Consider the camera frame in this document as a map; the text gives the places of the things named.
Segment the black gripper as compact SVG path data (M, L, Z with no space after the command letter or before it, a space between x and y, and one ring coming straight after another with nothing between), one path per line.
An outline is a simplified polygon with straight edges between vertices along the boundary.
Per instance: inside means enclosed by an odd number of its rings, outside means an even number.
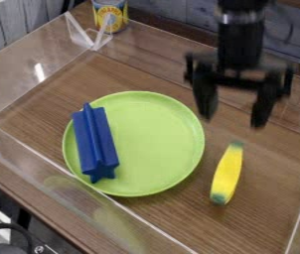
M184 81L193 88L199 114L211 120L218 109L218 86L255 90L250 127L262 128L277 98L290 94L293 68L261 61L263 23L219 24L218 50L186 53Z

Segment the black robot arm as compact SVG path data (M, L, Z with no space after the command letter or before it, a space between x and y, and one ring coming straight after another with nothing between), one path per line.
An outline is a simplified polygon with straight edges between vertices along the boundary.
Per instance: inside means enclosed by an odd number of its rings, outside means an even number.
M218 47L214 53L184 54L184 81L190 84L199 114L210 120L218 109L218 87L255 93L250 126L265 126L274 103L290 94L294 67L262 58L265 9L276 0L218 0Z

